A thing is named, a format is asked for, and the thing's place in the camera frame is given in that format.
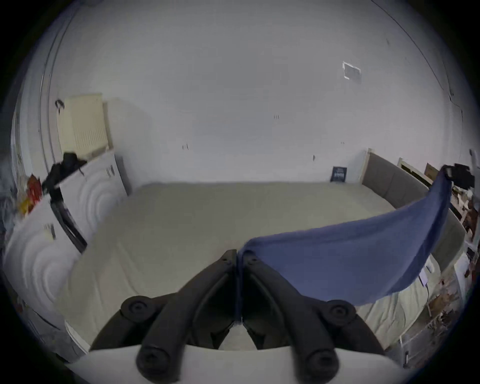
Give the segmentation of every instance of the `white panel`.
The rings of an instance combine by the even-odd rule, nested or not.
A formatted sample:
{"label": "white panel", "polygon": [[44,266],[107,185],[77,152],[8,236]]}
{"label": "white panel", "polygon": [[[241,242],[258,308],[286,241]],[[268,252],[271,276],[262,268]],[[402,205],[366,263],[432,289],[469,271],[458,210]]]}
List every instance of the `white panel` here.
{"label": "white panel", "polygon": [[108,146],[102,95],[82,95],[64,100],[57,114],[61,150],[86,157]]}
{"label": "white panel", "polygon": [[63,202],[87,242],[110,210],[127,196],[112,151],[60,183]]}
{"label": "white panel", "polygon": [[[140,346],[95,350],[68,367],[91,384],[150,381],[135,365]],[[336,348],[339,369],[329,381],[338,383],[402,383],[411,371],[403,370],[388,357]],[[178,383],[300,383],[295,375],[290,347],[257,351],[219,351],[185,346]]]}
{"label": "white panel", "polygon": [[45,197],[14,230],[3,271],[18,295],[40,316],[62,329],[57,294],[80,256]]}

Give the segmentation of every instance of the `white sheet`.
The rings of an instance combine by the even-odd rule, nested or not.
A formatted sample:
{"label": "white sheet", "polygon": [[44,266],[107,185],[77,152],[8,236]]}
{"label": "white sheet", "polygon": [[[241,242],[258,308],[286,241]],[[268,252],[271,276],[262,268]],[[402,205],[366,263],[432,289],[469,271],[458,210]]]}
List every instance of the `white sheet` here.
{"label": "white sheet", "polygon": [[[56,306],[91,344],[126,298],[176,292],[224,251],[239,249],[252,237],[322,227],[391,210],[386,200],[360,184],[146,186],[99,226]],[[373,314],[382,312],[379,307],[375,307],[379,312],[370,311],[377,322],[378,316]],[[399,312],[399,306],[394,307],[392,310]],[[392,301],[388,308],[393,308]],[[395,334],[403,331],[401,322],[398,324]]]}

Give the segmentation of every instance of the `bed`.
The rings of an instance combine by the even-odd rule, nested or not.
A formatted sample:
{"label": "bed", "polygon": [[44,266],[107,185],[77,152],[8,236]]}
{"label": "bed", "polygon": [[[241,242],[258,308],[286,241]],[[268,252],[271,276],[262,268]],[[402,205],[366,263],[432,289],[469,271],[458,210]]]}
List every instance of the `bed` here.
{"label": "bed", "polygon": [[[368,153],[361,183],[152,184],[138,189],[99,226],[56,301],[85,351],[134,295],[178,291],[227,249],[247,240],[389,212],[424,196],[406,172]],[[455,259],[463,228],[449,212],[439,246],[407,289],[358,307],[384,348],[413,324]]]}

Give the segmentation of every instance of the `white wall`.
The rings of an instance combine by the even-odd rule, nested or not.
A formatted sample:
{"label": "white wall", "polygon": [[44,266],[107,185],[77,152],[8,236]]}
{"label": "white wall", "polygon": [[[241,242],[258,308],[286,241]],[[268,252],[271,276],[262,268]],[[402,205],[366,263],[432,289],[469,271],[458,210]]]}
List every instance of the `white wall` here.
{"label": "white wall", "polygon": [[[468,162],[468,148],[480,150],[480,117],[463,74],[408,7],[381,5],[432,69],[367,0],[83,6],[55,63],[50,125],[57,98],[103,93],[133,187],[319,181],[332,166],[348,167],[355,181],[368,147],[420,170]],[[361,84],[343,77],[343,61],[361,69]],[[460,107],[449,100],[447,73]]]}

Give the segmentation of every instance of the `grey upholstered bed side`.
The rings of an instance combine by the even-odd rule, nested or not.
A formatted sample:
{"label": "grey upholstered bed side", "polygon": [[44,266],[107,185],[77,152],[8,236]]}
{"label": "grey upholstered bed side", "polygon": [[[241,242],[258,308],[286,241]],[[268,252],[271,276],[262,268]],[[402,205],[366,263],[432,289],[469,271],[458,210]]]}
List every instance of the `grey upholstered bed side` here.
{"label": "grey upholstered bed side", "polygon": [[[380,156],[369,153],[362,184],[387,200],[394,208],[400,208],[425,196],[428,188],[402,168]],[[452,211],[448,210],[445,228],[432,252],[443,272],[452,266],[460,255],[465,230]]]}

